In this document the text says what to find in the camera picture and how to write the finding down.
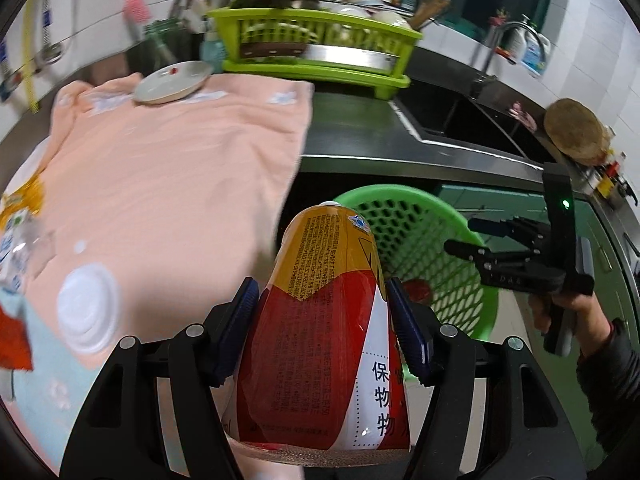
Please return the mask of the right forearm black sleeve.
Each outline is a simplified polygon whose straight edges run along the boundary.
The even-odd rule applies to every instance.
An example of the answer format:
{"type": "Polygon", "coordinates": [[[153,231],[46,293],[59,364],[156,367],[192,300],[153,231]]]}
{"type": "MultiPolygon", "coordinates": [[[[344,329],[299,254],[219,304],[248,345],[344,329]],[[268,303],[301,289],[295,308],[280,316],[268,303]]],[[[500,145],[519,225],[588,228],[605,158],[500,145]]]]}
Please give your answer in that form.
{"type": "Polygon", "coordinates": [[[577,379],[588,401],[591,425],[605,458],[589,479],[639,477],[639,353],[616,318],[604,344],[577,362],[577,379]]]}

